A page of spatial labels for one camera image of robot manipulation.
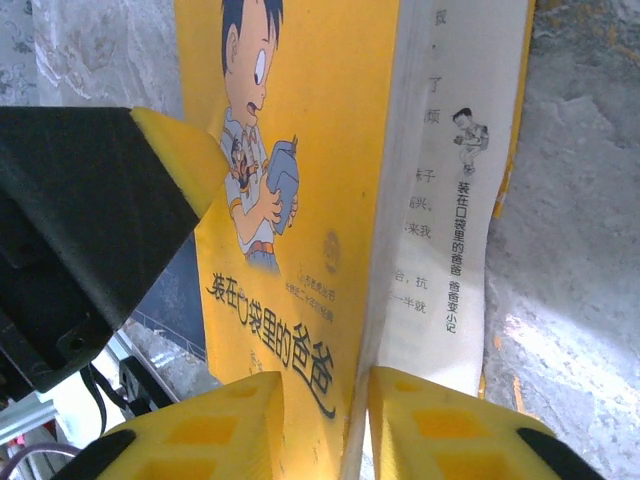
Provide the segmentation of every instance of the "cartoon illustration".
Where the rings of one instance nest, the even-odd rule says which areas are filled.
[[[466,176],[473,175],[476,171],[473,161],[489,147],[489,129],[473,121],[473,113],[470,108],[463,108],[453,116],[453,122],[462,130],[462,135],[454,138],[456,145],[462,146],[460,160],[464,164]]]
[[[271,156],[258,128],[267,79],[284,21],[282,0],[223,0],[222,70],[229,100],[221,147],[229,213],[247,262],[278,273],[275,235],[298,211],[298,139],[279,141]]]

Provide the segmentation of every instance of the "cartoon boy's head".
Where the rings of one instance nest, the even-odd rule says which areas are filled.
[[[466,130],[473,125],[473,113],[470,108],[463,108],[453,116],[454,123],[460,130]]]
[[[222,71],[234,120],[254,126],[278,47],[282,0],[222,0]]]

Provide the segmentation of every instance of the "cartoon boy's black hair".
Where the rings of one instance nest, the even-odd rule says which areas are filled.
[[[473,113],[471,112],[470,108],[465,107],[453,116],[453,121],[455,122],[456,118],[461,117],[462,115],[464,115],[465,117],[471,117],[473,116]]]
[[[263,0],[267,13],[267,30],[271,34],[271,22],[276,31],[276,45],[280,39],[280,23],[284,23],[284,7],[282,0]],[[222,73],[227,73],[227,36],[231,25],[242,29],[242,10],[245,0],[222,0]]]

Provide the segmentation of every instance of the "blue pouch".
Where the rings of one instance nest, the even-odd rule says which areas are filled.
[[[273,146],[271,160],[267,169],[267,187],[271,193],[280,190],[280,201],[282,210],[280,211],[280,221],[274,224],[276,233],[282,235],[293,205],[293,197],[298,193],[299,177],[298,163],[296,162],[296,144],[293,142],[279,141]]]

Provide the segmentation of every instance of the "white paper page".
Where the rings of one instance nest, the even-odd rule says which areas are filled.
[[[436,0],[423,155],[380,349],[380,365],[474,396],[487,230],[511,141],[527,12],[528,0]]]

